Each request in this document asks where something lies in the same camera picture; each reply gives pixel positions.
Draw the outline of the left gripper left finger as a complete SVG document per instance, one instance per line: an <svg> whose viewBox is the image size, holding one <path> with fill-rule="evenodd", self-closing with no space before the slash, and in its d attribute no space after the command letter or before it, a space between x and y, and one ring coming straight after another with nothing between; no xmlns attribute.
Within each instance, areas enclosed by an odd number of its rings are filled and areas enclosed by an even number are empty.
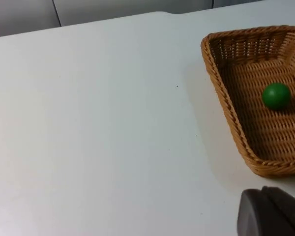
<svg viewBox="0 0 295 236"><path fill-rule="evenodd" d="M295 236L295 230L262 189L242 192L238 217L239 236Z"/></svg>

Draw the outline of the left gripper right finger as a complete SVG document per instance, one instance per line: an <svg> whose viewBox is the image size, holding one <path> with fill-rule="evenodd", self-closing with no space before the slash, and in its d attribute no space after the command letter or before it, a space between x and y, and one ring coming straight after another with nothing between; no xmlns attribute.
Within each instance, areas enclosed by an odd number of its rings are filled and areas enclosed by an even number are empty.
<svg viewBox="0 0 295 236"><path fill-rule="evenodd" d="M264 186L262 192L269 197L270 201L295 230L295 197L278 187Z"/></svg>

